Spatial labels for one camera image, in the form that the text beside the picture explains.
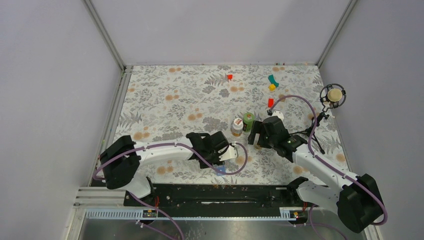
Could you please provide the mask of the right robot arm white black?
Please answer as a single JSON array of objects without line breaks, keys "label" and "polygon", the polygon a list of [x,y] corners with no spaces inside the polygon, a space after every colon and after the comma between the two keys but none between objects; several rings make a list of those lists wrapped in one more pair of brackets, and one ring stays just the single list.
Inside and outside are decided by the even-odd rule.
[{"label": "right robot arm white black", "polygon": [[375,179],[359,176],[331,163],[314,152],[308,141],[299,135],[290,135],[278,116],[254,121],[248,136],[250,145],[257,144],[274,150],[280,157],[306,168],[324,185],[298,177],[289,183],[287,201],[293,206],[303,202],[318,205],[338,216],[346,228],[360,233],[380,216],[386,215],[385,206]]}]

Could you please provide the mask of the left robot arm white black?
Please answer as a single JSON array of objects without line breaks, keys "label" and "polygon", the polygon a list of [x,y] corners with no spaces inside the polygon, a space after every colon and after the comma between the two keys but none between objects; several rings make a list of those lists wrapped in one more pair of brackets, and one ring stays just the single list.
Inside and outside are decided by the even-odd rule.
[{"label": "left robot arm white black", "polygon": [[136,142],[124,135],[99,156],[100,170],[109,190],[126,190],[144,206],[152,204],[155,192],[141,167],[168,161],[196,160],[201,169],[221,166],[238,157],[236,148],[222,131],[214,134],[190,132],[173,140]]}]

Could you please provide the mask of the white cap pill bottle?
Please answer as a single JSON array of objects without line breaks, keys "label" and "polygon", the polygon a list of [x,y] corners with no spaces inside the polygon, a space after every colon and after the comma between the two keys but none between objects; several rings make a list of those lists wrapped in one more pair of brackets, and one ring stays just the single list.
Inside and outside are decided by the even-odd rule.
[{"label": "white cap pill bottle", "polygon": [[234,136],[239,137],[243,133],[243,127],[243,120],[237,117],[231,123],[230,131]]}]

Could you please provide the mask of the blue weekly pill organizer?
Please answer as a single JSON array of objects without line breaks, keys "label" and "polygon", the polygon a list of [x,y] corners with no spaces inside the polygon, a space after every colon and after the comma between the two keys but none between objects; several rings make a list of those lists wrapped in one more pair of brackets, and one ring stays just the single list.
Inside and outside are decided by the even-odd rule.
[{"label": "blue weekly pill organizer", "polygon": [[217,169],[217,172],[216,172],[217,176],[224,176],[227,173],[225,165],[216,166],[216,169]]}]

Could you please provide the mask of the green pill bottle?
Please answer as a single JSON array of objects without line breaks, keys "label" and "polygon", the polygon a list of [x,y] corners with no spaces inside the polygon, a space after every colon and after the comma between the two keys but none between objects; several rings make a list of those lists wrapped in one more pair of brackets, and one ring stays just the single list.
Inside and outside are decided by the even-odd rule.
[{"label": "green pill bottle", "polygon": [[255,115],[251,112],[246,112],[242,118],[243,121],[243,131],[250,132],[255,121]]}]

